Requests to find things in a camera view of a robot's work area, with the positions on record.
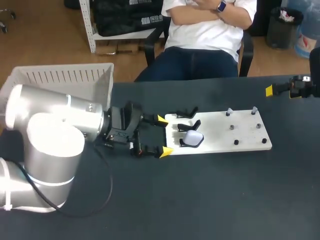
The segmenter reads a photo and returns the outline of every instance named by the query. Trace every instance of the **black tabletop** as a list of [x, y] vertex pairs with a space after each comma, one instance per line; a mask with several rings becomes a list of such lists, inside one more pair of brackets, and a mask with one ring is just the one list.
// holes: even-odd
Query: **black tabletop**
[[[115, 84], [112, 104], [131, 100], [146, 113], [198, 106], [201, 112], [256, 106], [273, 147], [269, 151], [169, 156], [136, 160], [104, 150], [113, 178], [107, 208], [83, 219], [58, 213], [0, 211], [4, 240], [319, 240], [320, 99], [266, 98], [265, 88], [289, 77]], [[161, 142], [159, 130], [143, 141]], [[0, 156], [23, 158], [19, 134], [5, 131]], [[87, 144], [63, 207], [86, 212], [109, 191], [109, 176]]]

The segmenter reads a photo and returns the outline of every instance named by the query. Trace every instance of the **smartwatch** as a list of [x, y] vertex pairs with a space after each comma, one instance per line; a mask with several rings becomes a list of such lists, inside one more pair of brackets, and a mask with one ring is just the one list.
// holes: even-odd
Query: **smartwatch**
[[222, 1], [219, 3], [219, 5], [218, 5], [218, 7], [216, 8], [216, 10], [217, 10], [219, 13], [221, 13], [221, 12], [223, 12], [223, 11], [225, 10], [226, 6], [227, 6], [227, 3], [226, 3], [224, 0], [222, 0]]

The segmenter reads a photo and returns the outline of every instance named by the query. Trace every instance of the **white t-shirt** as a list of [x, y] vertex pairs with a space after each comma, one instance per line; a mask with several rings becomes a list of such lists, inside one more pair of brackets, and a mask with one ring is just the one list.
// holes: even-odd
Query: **white t-shirt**
[[[236, 7], [247, 10], [252, 22], [257, 11], [257, 0], [226, 0]], [[162, 15], [170, 17], [168, 10], [186, 5], [197, 5], [193, 0], [164, 0]], [[169, 37], [165, 48], [179, 47], [183, 49], [223, 50], [232, 55], [238, 62], [237, 51], [241, 47], [244, 32], [241, 28], [228, 25], [221, 19], [204, 21], [192, 25], [175, 25], [171, 21]]]

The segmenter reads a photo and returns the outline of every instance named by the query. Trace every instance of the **white plate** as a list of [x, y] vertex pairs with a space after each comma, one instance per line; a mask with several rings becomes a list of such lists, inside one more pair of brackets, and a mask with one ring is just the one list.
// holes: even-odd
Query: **white plate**
[[[226, 116], [225, 111], [199, 112], [193, 119], [167, 114], [165, 119], [169, 124], [165, 129], [166, 145], [174, 149], [171, 155], [270, 150], [272, 143], [260, 113], [257, 111], [252, 115], [251, 111], [234, 111], [230, 116]], [[193, 126], [197, 120], [201, 121], [197, 131], [203, 134], [203, 142], [198, 148], [181, 147], [179, 139], [186, 133], [178, 132], [178, 124]], [[230, 130], [230, 125], [234, 125], [234, 130]], [[234, 144], [235, 140], [239, 141], [238, 145]]]

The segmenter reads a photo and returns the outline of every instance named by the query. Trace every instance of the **blue jeans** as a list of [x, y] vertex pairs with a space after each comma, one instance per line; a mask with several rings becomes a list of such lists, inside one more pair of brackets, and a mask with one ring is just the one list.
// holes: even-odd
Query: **blue jeans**
[[238, 77], [238, 63], [222, 50], [169, 47], [143, 70], [136, 82]]

